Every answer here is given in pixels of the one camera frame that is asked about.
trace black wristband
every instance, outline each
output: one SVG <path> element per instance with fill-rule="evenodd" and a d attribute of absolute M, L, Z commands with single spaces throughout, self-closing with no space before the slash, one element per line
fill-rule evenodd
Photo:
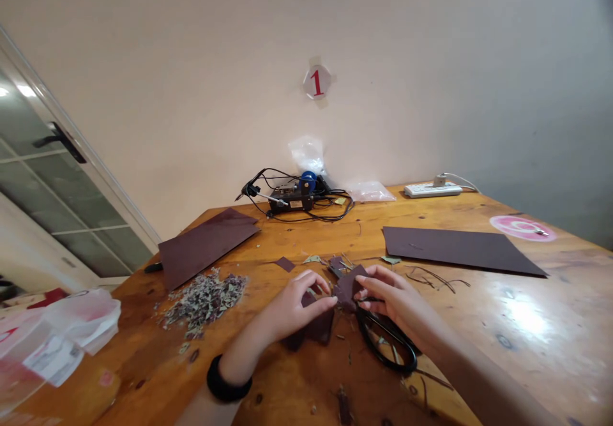
<path fill-rule="evenodd" d="M 206 384 L 209 386 L 211 394 L 213 394 L 217 399 L 221 400 L 222 402 L 235 402 L 249 394 L 254 378 L 251 377 L 243 386 L 233 386 L 228 384 L 219 373 L 219 360 L 221 358 L 222 354 L 217 356 L 211 362 L 209 372 L 206 374 Z"/>

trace glass pane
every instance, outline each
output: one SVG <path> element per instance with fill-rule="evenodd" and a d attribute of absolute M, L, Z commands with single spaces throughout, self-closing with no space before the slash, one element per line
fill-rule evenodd
<path fill-rule="evenodd" d="M 96 235 L 128 265 L 132 272 L 139 269 L 152 256 L 131 228 L 96 231 Z"/>
<path fill-rule="evenodd" d="M 125 225 L 79 164 L 68 153 L 26 163 L 90 228 Z"/>
<path fill-rule="evenodd" d="M 9 159 L 12 158 L 13 155 L 8 152 L 6 147 L 0 143 L 0 159 Z"/>
<path fill-rule="evenodd" d="M 91 233 L 54 236 L 100 277 L 130 276 L 130 272 Z"/>
<path fill-rule="evenodd" d="M 29 86 L 24 85 L 21 88 L 28 95 L 35 96 Z M 34 148 L 32 142 L 48 135 L 53 134 L 38 117 L 25 96 L 0 70 L 0 137 L 18 155 L 24 156 L 63 148 L 58 143 L 40 149 Z"/>
<path fill-rule="evenodd" d="M 21 163 L 0 164 L 0 190 L 48 232 L 85 228 Z"/>

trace power strip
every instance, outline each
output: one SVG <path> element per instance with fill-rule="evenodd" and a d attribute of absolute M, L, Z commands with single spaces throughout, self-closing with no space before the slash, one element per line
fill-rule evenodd
<path fill-rule="evenodd" d="M 445 183 L 445 186 L 432 186 L 431 183 L 418 183 L 417 185 L 405 186 L 404 193 L 412 198 L 456 196 L 462 193 L 462 188 L 450 182 Z"/>

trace red number 1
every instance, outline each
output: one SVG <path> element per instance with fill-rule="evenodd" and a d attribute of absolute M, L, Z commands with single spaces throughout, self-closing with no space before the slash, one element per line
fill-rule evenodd
<path fill-rule="evenodd" d="M 315 73 L 313 73 L 313 76 L 311 76 L 311 79 L 313 78 L 315 78 L 315 90 L 317 91 L 313 97 L 316 97 L 318 95 L 323 95 L 324 93 L 321 91 L 321 88 L 319 87 L 319 70 L 316 70 Z"/>

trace pink circle label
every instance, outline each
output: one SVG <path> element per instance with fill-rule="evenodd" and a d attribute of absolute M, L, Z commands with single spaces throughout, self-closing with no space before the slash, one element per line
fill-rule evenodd
<path fill-rule="evenodd" d="M 497 215 L 490 218 L 490 223 L 505 234 L 528 241 L 551 242 L 557 238 L 551 228 L 513 215 Z"/>
<path fill-rule="evenodd" d="M 105 370 L 102 376 L 100 377 L 98 384 L 100 386 L 103 386 L 104 388 L 108 388 L 113 383 L 114 379 L 115 379 L 115 375 L 112 372 Z"/>

